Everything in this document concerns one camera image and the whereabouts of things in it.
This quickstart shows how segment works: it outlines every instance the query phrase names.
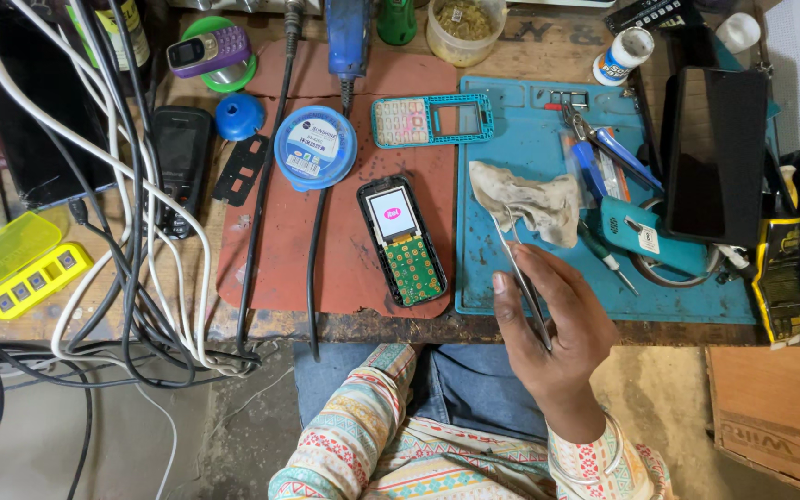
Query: pliers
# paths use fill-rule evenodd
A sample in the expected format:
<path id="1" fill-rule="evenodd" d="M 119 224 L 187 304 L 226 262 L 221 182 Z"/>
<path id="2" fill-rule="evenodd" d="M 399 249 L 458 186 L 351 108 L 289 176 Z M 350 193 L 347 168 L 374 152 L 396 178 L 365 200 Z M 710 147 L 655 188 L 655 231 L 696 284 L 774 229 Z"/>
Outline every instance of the pliers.
<path id="1" fill-rule="evenodd" d="M 579 160 L 583 177 L 585 177 L 588 189 L 594 196 L 594 201 L 600 202 L 603 197 L 607 196 L 607 188 L 604 185 L 604 177 L 601 176 L 597 161 L 594 159 L 594 151 L 591 148 L 592 143 L 646 186 L 657 188 L 661 192 L 665 191 L 662 187 L 662 182 L 653 177 L 650 170 L 641 164 L 635 158 L 635 155 L 613 139 L 613 136 L 606 129 L 599 128 L 594 130 L 591 128 L 582 117 L 582 113 L 573 109 L 567 101 L 561 104 L 561 112 L 563 113 L 563 120 L 572 128 L 573 134 L 578 140 L 572 148 L 573 153 L 576 155 L 576 159 Z"/>

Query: hand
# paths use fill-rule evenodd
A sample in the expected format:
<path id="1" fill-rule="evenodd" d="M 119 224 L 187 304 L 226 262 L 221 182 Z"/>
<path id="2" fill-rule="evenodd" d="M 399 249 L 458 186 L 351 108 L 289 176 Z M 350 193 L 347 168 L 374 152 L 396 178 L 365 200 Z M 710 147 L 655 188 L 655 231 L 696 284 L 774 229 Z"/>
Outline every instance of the hand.
<path id="1" fill-rule="evenodd" d="M 527 244 L 512 244 L 517 266 L 549 305 L 549 352 L 527 323 L 521 292 L 505 272 L 493 275 L 494 312 L 515 375 L 536 399 L 551 430 L 579 444 L 596 441 L 606 419 L 588 379 L 619 335 L 576 269 Z"/>

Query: person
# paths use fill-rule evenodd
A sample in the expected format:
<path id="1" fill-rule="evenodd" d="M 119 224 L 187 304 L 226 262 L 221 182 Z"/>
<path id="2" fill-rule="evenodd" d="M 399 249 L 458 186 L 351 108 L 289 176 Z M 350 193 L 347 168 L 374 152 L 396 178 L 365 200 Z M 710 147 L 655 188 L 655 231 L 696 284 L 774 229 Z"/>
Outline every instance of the person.
<path id="1" fill-rule="evenodd" d="M 548 304 L 553 349 L 504 272 L 493 275 L 504 346 L 324 344 L 316 364 L 302 344 L 304 431 L 270 498 L 674 499 L 661 456 L 594 398 L 588 380 L 618 335 L 594 292 L 548 252 L 512 252 Z"/>

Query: cloth rag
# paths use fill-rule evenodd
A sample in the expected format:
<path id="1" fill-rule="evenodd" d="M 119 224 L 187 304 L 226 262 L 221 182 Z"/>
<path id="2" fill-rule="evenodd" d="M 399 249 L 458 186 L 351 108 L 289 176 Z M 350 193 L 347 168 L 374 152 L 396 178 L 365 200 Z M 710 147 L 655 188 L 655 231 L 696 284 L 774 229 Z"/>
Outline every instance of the cloth rag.
<path id="1" fill-rule="evenodd" d="M 479 161 L 469 162 L 468 169 L 477 202 L 499 221 L 503 232 L 511 231 L 514 222 L 505 211 L 508 206 L 513 217 L 523 217 L 526 228 L 538 231 L 543 240 L 563 248 L 576 245 L 579 184 L 574 176 L 530 181 Z"/>

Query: cardboard box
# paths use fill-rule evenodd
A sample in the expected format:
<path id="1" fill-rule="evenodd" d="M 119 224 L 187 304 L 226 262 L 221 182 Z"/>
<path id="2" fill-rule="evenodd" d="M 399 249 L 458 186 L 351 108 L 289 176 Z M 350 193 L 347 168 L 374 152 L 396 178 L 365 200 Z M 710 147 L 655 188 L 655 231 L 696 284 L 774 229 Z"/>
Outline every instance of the cardboard box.
<path id="1" fill-rule="evenodd" d="M 800 488 L 800 347 L 706 350 L 715 446 Z"/>

